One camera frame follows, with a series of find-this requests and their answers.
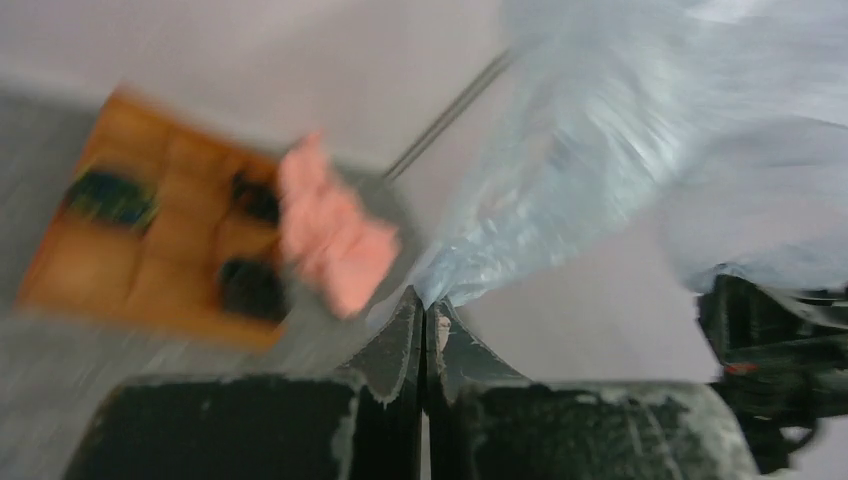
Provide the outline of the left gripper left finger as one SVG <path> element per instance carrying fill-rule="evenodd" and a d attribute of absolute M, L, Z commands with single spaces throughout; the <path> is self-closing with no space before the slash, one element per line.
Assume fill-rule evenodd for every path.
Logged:
<path fill-rule="evenodd" d="M 140 376 L 99 405 L 68 479 L 413 479 L 424 310 L 405 290 L 323 375 Z"/>

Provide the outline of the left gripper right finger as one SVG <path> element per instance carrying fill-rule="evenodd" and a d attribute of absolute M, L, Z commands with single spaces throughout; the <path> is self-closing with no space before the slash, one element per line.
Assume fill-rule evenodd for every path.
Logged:
<path fill-rule="evenodd" d="M 426 313 L 436 479 L 755 479 L 729 407 L 679 381 L 531 380 L 441 301 Z"/>

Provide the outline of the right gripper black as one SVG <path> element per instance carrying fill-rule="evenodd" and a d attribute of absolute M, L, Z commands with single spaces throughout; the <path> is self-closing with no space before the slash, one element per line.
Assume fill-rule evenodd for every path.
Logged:
<path fill-rule="evenodd" d="M 760 472 L 788 468 L 822 420 L 847 413 L 847 290 L 780 289 L 722 274 L 697 305 L 721 367 L 712 388 Z"/>

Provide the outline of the light blue plastic trash bag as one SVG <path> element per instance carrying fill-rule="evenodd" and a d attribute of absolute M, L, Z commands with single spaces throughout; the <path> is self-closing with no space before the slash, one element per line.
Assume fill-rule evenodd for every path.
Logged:
<path fill-rule="evenodd" d="M 658 209 L 680 283 L 847 281 L 843 1 L 508 1 L 513 103 L 414 275 L 457 305 Z"/>

